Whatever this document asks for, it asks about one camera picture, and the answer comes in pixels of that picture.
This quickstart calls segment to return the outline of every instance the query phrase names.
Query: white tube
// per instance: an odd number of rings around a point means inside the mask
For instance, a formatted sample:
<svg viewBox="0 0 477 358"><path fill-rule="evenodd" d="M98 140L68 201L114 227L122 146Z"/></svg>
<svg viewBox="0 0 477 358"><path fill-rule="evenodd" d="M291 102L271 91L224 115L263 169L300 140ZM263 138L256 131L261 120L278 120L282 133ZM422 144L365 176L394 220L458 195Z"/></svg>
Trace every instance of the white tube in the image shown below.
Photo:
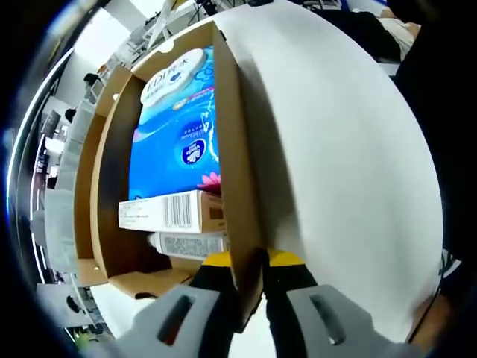
<svg viewBox="0 0 477 358"><path fill-rule="evenodd" d="M160 254L183 259L205 260L210 254L228 250L225 232L216 233L152 233L149 244Z"/></svg>

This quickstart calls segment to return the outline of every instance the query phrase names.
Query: white box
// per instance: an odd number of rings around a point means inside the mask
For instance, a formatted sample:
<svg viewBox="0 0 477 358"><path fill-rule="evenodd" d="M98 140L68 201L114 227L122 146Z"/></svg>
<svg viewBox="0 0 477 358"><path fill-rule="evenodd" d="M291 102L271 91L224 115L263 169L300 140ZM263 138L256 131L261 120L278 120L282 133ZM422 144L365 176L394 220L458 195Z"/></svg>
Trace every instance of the white box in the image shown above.
<svg viewBox="0 0 477 358"><path fill-rule="evenodd" d="M225 229L219 196L192 190L119 203L119 227L128 230L204 233Z"/></svg>

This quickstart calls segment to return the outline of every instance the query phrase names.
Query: white table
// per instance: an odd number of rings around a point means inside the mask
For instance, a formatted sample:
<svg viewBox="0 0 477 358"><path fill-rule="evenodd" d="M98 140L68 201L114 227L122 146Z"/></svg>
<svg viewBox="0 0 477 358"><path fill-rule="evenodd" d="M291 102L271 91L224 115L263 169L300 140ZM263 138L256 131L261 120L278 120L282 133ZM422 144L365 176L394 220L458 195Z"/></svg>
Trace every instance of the white table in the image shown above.
<svg viewBox="0 0 477 358"><path fill-rule="evenodd" d="M318 283L371 313L380 333L404 340L414 308L435 289L443 231L437 176L412 112L356 43L291 2L212 19L244 75L271 245L303 255ZM255 332L266 332L259 316ZM237 339L231 355L262 337Z"/></svg>

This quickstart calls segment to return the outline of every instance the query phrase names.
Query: tissue package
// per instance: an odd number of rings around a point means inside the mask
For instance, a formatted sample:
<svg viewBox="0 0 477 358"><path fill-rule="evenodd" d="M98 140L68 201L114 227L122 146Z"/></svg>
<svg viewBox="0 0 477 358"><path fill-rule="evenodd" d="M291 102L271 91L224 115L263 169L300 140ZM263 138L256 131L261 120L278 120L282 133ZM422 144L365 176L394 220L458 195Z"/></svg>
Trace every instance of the tissue package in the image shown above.
<svg viewBox="0 0 477 358"><path fill-rule="evenodd" d="M220 189L213 50L196 48L146 84L134 131L129 199Z"/></svg>

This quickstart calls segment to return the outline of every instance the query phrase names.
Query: barcode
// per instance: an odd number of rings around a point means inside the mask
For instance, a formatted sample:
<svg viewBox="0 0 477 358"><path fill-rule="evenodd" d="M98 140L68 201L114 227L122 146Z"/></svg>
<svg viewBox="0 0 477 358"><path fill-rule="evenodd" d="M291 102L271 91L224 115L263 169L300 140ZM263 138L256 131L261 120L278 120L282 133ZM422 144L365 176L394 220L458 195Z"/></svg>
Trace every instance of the barcode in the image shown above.
<svg viewBox="0 0 477 358"><path fill-rule="evenodd" d="M189 194L165 197L163 203L166 227L190 228L192 226Z"/></svg>

